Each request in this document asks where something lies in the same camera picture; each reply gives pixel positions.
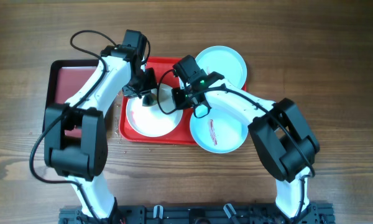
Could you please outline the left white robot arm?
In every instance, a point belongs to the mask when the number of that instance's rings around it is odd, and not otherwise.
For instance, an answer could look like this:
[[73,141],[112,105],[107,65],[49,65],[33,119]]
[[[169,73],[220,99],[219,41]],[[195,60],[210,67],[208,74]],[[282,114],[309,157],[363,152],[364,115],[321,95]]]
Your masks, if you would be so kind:
[[130,89],[133,97],[153,89],[144,53],[144,45],[107,46],[81,89],[45,110],[44,161],[63,177],[63,184],[75,189],[82,205],[80,222],[124,223],[103,175],[108,158],[104,117],[123,88]]

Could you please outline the green yellow sponge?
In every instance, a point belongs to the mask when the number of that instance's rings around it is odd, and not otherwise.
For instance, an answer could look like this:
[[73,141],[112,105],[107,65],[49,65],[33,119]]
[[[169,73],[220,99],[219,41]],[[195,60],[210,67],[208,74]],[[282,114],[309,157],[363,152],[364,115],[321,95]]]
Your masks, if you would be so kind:
[[154,93],[149,93],[142,98],[142,106],[150,107],[157,104],[157,95]]

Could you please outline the light blue plate front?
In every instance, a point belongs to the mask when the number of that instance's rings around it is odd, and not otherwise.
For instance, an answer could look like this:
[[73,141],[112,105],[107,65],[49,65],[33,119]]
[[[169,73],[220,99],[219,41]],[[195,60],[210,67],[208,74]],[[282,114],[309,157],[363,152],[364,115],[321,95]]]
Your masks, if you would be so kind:
[[206,151],[225,154],[238,149],[246,140],[248,129],[225,112],[201,105],[192,112],[190,132],[197,145]]

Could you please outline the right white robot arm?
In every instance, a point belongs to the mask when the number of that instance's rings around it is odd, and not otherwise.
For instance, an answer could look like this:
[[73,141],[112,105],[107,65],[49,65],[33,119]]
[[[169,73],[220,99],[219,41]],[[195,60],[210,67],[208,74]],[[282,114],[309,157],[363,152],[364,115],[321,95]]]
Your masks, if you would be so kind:
[[277,208],[299,222],[308,207],[306,180],[315,176],[320,145],[298,106],[288,98],[278,103],[258,98],[217,72],[174,75],[184,86],[178,109],[205,105],[247,126],[262,165],[277,181]]

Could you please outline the white plate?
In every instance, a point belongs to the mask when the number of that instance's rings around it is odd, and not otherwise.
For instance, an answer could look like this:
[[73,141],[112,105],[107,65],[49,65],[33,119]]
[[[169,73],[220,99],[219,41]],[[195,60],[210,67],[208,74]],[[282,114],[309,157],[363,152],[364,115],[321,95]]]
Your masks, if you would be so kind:
[[172,132],[180,123],[183,111],[164,114],[158,104],[143,106],[143,99],[130,98],[126,105],[126,118],[131,128],[147,137],[161,137]]

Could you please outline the light blue plate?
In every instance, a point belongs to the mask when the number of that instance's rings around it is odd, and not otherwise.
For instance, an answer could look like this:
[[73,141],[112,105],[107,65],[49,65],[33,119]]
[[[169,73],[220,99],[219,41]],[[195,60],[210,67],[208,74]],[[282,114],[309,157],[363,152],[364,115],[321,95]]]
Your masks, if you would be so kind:
[[225,112],[201,105],[192,112],[190,132],[197,145],[206,151],[225,154],[238,149],[246,140],[248,129]]
[[247,65],[234,49],[222,45],[208,47],[195,60],[207,74],[220,73],[235,87],[243,89],[247,80]]

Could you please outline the light blue plate back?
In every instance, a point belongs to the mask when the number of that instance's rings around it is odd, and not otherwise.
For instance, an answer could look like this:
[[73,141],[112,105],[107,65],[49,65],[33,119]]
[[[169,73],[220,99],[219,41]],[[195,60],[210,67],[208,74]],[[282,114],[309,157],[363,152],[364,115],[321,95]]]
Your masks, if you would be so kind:
[[208,47],[195,60],[207,74],[220,73],[235,87],[243,89],[247,80],[247,65],[234,49],[222,45]]

